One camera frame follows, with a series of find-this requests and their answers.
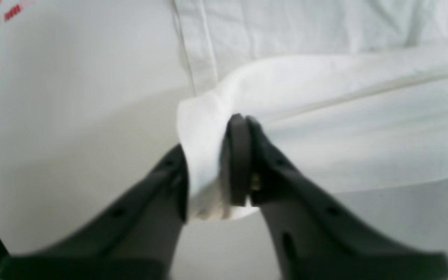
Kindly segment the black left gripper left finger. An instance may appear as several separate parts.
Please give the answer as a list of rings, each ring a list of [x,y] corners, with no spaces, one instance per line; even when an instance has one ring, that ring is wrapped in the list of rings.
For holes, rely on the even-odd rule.
[[[0,280],[167,280],[187,197],[186,160],[177,145],[71,236],[4,260]]]

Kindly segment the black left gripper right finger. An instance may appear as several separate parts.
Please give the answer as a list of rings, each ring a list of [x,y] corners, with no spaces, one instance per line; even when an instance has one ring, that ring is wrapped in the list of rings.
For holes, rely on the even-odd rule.
[[[448,280],[448,257],[404,246],[307,179],[251,116],[233,115],[222,147],[229,203],[260,209],[285,280]]]

